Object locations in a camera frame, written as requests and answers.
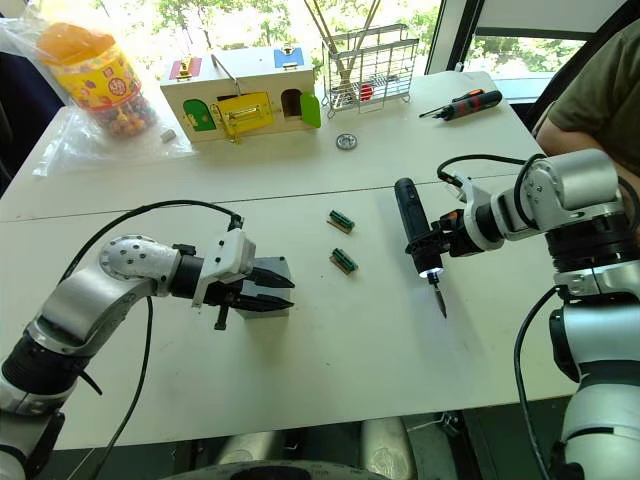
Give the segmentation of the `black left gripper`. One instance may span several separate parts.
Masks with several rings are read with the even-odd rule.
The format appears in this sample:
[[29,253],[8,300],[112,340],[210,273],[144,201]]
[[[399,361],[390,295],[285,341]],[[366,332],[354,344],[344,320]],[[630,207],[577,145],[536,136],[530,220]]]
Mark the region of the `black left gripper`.
[[[273,289],[292,289],[295,284],[285,276],[264,268],[254,268],[249,274],[249,280],[256,286]],[[232,283],[220,281],[211,283],[205,293],[203,303],[208,306],[218,307],[218,315],[214,323],[215,330],[227,328],[227,316],[230,308],[249,312],[273,312],[291,308],[293,303],[289,300],[271,295],[249,296],[242,293],[243,280]]]

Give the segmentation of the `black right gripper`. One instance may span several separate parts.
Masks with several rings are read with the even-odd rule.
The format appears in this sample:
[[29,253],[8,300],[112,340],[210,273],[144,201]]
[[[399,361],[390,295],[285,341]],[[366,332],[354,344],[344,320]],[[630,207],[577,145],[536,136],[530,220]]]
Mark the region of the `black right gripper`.
[[416,255],[441,255],[465,257],[482,252],[471,239],[464,224],[463,212],[448,212],[430,224],[427,237],[410,241],[405,253]]

